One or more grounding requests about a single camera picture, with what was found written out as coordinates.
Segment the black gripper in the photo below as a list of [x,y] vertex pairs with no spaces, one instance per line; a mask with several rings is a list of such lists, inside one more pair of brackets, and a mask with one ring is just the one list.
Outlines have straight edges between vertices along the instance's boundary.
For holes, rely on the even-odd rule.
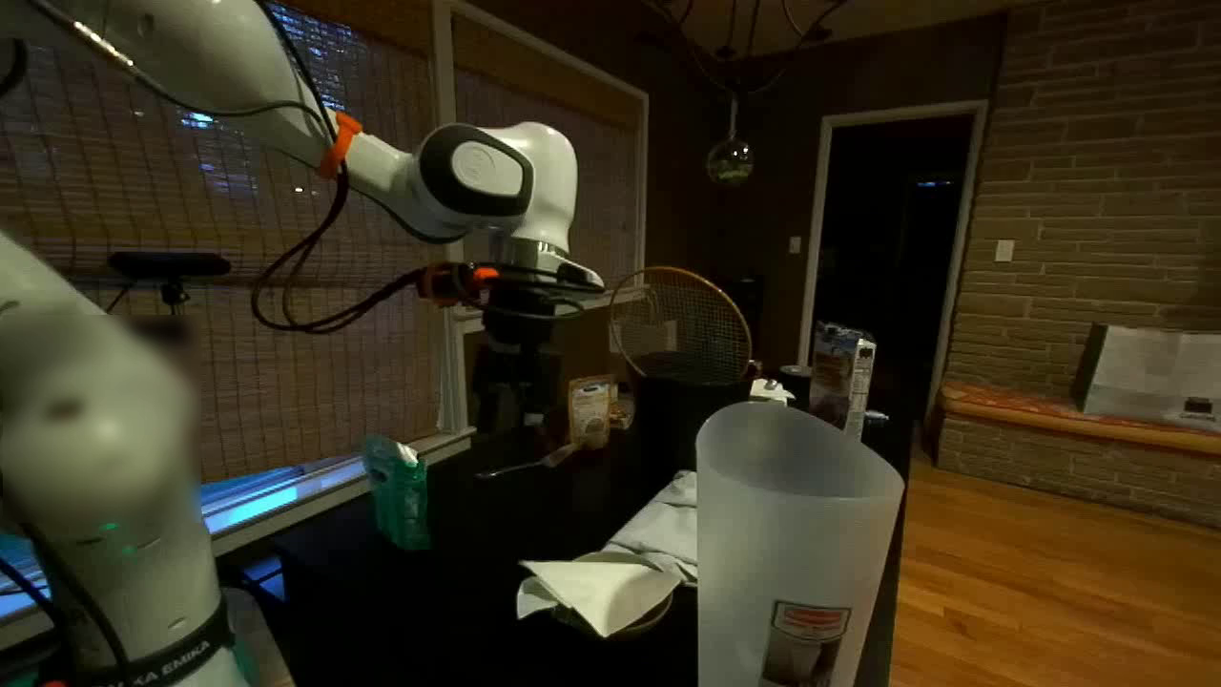
[[544,426],[559,407],[554,328],[600,295],[578,269],[475,269],[486,340],[475,359],[479,426],[490,435]]

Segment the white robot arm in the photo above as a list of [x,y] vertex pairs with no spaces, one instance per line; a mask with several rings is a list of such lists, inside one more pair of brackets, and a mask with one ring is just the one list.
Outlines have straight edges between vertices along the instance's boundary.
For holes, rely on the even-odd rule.
[[[427,246],[493,232],[513,270],[589,288],[568,256],[578,144],[548,122],[446,122],[415,149],[326,106],[259,0],[0,0],[165,99],[380,204]],[[0,489],[30,540],[72,687],[244,687],[195,505],[190,381],[16,236],[0,236]]]

